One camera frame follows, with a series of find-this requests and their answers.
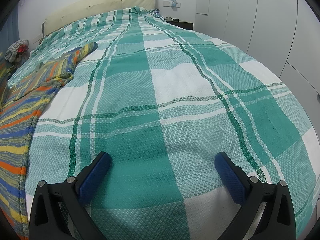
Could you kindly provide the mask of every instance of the green and white checkered blanket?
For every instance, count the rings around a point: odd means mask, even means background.
[[[301,233],[319,195],[320,146],[279,78],[235,46],[135,7],[55,31],[10,85],[89,41],[98,49],[36,126],[28,210],[38,181],[62,182],[106,151],[112,167],[87,210],[107,239],[217,239],[239,209],[214,167],[225,151],[261,181],[287,181]]]

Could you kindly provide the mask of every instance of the blue gripper pad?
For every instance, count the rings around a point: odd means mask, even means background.
[[[101,181],[107,173],[111,163],[111,157],[108,153],[104,153],[100,160],[89,172],[88,176],[84,179],[79,187],[78,201],[83,207],[87,205],[96,193]]]
[[[235,166],[224,152],[220,152],[216,155],[214,159],[214,165],[220,175],[223,184],[227,187],[233,201],[236,204],[243,205],[248,194],[249,183],[246,181],[248,185],[246,185],[245,187],[244,184],[246,183],[244,181],[244,183],[241,182],[241,180],[237,176],[236,173],[239,172],[239,169],[241,168]]]

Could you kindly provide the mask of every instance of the nightstand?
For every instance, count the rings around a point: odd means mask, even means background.
[[[193,23],[185,22],[185,21],[173,21],[166,19],[166,22],[178,26],[180,28],[183,28],[185,30],[193,30]]]

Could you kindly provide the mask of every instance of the upholstered headboard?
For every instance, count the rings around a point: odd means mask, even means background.
[[[155,4],[156,0],[81,0],[47,16],[42,24],[42,34],[46,36],[64,25],[96,14],[133,6],[155,9]]]

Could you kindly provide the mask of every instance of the white wardrobe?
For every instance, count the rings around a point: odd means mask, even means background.
[[[287,85],[320,136],[320,23],[305,0],[206,0],[194,30],[229,42]]]

